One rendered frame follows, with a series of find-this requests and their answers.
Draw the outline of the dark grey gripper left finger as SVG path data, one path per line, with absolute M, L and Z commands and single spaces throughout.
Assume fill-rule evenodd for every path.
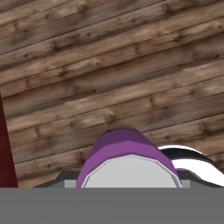
M 55 179 L 37 185 L 37 188 L 75 188 L 79 174 L 79 171 L 62 171 Z

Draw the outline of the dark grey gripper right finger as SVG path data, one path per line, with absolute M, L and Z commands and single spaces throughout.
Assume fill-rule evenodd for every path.
M 184 188 L 193 188 L 196 186 L 224 188 L 224 173 L 219 170 L 178 170 L 178 176 Z

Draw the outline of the white and black round object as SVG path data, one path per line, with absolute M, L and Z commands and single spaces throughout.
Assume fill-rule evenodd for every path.
M 176 144 L 163 145 L 158 148 L 171 160 L 176 171 L 208 172 L 219 170 L 224 173 L 211 159 L 194 148 Z

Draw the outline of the dark red cabinet panel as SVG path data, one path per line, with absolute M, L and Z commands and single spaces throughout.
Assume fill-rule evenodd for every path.
M 11 153 L 2 97 L 0 95 L 0 188 L 1 187 L 17 188 L 18 180 Z

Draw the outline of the purple soda can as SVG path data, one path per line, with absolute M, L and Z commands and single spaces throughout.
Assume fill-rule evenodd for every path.
M 180 188 L 172 161 L 134 129 L 112 129 L 94 143 L 78 188 Z

